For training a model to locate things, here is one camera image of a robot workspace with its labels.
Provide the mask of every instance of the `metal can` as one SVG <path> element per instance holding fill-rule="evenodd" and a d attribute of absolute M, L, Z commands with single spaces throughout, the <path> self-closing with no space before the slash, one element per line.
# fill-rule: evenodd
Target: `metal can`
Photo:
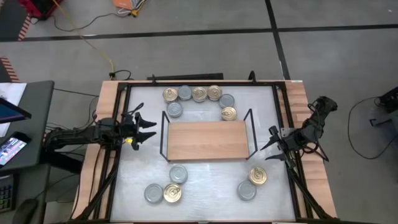
<path fill-rule="evenodd" d="M 212 85 L 207 90 L 207 95 L 210 100 L 217 101 L 223 94 L 223 90 L 218 85 Z"/>
<path fill-rule="evenodd" d="M 242 200 L 252 200 L 257 194 L 257 188 L 250 181 L 245 180 L 238 185 L 238 196 Z"/>
<path fill-rule="evenodd" d="M 233 107 L 235 104 L 235 98 L 230 94 L 224 94 L 220 97 L 220 101 L 218 103 L 221 108 Z"/>
<path fill-rule="evenodd" d="M 255 167 L 249 172 L 249 179 L 255 185 L 261 185 L 267 180 L 267 173 L 262 167 Z"/>
<path fill-rule="evenodd" d="M 192 90 L 189 86 L 184 85 L 178 89 L 178 97 L 180 100 L 189 100 L 192 97 Z"/>
<path fill-rule="evenodd" d="M 207 93 L 203 87 L 196 87 L 192 91 L 192 98 L 196 102 L 200 103 L 206 100 Z"/>
<path fill-rule="evenodd" d="M 170 169 L 170 179 L 176 184 L 183 184 L 188 179 L 188 172 L 184 166 L 176 165 Z"/>
<path fill-rule="evenodd" d="M 178 184 L 169 184 L 163 191 L 163 197 L 170 203 L 177 202 L 182 196 L 182 189 Z"/>
<path fill-rule="evenodd" d="M 144 197 L 149 203 L 160 203 L 163 200 L 163 188 L 159 184 L 150 184 L 145 189 Z"/>
<path fill-rule="evenodd" d="M 183 111 L 183 108 L 180 103 L 173 102 L 167 106 L 167 113 L 172 118 L 178 118 L 179 116 L 181 116 L 182 111 Z"/>
<path fill-rule="evenodd" d="M 163 98 L 166 103 L 173 102 L 177 99 L 178 93 L 176 89 L 173 88 L 167 88 L 163 92 Z"/>
<path fill-rule="evenodd" d="M 237 115 L 237 113 L 236 113 L 236 110 L 234 108 L 227 107 L 227 108 L 224 108 L 221 111 L 221 117 L 225 121 L 234 121 L 234 120 L 236 120 L 236 115 Z"/>

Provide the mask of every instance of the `red object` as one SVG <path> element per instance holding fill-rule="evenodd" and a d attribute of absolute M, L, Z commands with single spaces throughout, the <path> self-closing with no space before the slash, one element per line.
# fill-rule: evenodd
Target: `red object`
<path fill-rule="evenodd" d="M 19 4 L 25 7 L 31 17 L 39 20 L 46 20 L 57 8 L 52 0 L 19 0 Z"/>

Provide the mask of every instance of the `concrete floor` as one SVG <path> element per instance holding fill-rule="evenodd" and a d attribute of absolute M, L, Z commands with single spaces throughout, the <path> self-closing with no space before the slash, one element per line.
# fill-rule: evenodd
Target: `concrete floor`
<path fill-rule="evenodd" d="M 398 24 L 398 2 L 373 0 L 272 0 L 278 27 Z M 95 16 L 117 11 L 111 1 L 69 0 L 62 4 L 78 26 Z M 60 27 L 69 29 L 59 11 Z M 123 34 L 180 30 L 270 28 L 261 0 L 148 0 L 137 19 L 98 19 L 83 34 Z M 52 19 L 31 25 L 27 37 L 76 35 L 54 29 Z M 308 100 L 325 95 L 338 103 L 320 141 L 330 158 L 326 171 L 338 216 L 343 220 L 396 223 L 398 220 L 397 141 L 379 159 L 368 161 L 349 147 L 349 109 L 359 100 L 381 95 L 398 84 L 398 29 L 280 33 L 293 80 L 303 80 Z M 186 75 L 223 72 L 225 79 L 283 79 L 272 33 L 189 35 L 98 39 L 117 69 L 132 71 L 136 80 L 152 74 Z M 57 88 L 98 94 L 108 79 L 109 64 L 81 40 L 3 42 L 22 82 L 54 80 Z M 86 122 L 88 96 L 55 92 L 49 121 L 68 127 Z M 352 140 L 367 156 L 377 154 L 396 133 L 388 125 L 372 128 L 377 108 L 361 105 L 352 117 Z M 52 179 L 62 172 L 52 172 Z M 68 184 L 49 192 L 55 200 Z M 58 221 L 46 219 L 46 222 Z"/>

